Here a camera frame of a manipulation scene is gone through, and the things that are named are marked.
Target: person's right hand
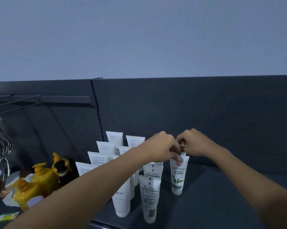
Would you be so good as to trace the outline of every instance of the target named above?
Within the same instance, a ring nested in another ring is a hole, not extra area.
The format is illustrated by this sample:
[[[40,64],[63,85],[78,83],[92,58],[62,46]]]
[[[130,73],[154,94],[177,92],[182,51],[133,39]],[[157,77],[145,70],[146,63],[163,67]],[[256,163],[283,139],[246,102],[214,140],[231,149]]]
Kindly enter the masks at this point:
[[[185,130],[177,136],[176,140],[179,144],[186,145],[184,147],[184,152],[192,156],[208,157],[214,150],[222,148],[194,128]]]

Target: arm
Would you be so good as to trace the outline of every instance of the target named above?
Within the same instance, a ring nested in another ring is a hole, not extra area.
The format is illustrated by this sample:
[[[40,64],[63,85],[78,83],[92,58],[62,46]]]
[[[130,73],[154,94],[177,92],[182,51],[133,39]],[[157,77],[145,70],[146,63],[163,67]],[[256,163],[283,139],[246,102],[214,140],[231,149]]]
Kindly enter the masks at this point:
[[[214,143],[201,132],[186,130],[177,137],[185,152],[206,156],[216,163],[255,208],[268,228],[287,228],[287,190],[250,168],[227,149]]]
[[[68,183],[14,219],[5,229],[85,228],[140,167],[149,162],[177,159],[177,153],[170,149],[180,154],[174,137],[165,132],[155,134],[140,146]]]

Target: wall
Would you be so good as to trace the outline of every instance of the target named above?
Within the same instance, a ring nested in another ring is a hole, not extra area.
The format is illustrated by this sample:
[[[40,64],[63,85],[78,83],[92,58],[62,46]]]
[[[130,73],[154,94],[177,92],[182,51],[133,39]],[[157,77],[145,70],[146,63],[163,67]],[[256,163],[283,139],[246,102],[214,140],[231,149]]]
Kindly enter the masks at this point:
[[[287,0],[0,0],[0,81],[287,74]]]

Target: hand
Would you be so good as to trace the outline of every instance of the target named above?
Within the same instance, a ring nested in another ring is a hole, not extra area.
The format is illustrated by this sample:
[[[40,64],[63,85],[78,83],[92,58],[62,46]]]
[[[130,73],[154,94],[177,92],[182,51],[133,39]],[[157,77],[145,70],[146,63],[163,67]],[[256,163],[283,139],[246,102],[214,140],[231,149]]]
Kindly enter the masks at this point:
[[[142,142],[138,147],[148,156],[149,162],[164,162],[170,158],[180,161],[180,145],[175,138],[162,131]]]
[[[191,130],[185,130],[177,136],[176,140],[179,144],[186,145],[184,147],[184,152],[192,156],[208,157],[214,150],[222,148],[194,128]]]

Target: person's left hand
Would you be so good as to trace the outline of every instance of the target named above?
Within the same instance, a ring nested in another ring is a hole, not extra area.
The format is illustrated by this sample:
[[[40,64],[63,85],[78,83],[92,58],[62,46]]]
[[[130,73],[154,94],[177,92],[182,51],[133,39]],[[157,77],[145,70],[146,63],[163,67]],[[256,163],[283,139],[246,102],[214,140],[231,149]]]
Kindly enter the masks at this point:
[[[142,142],[138,149],[148,155],[149,162],[164,162],[170,158],[180,161],[180,145],[175,138],[164,131]]]

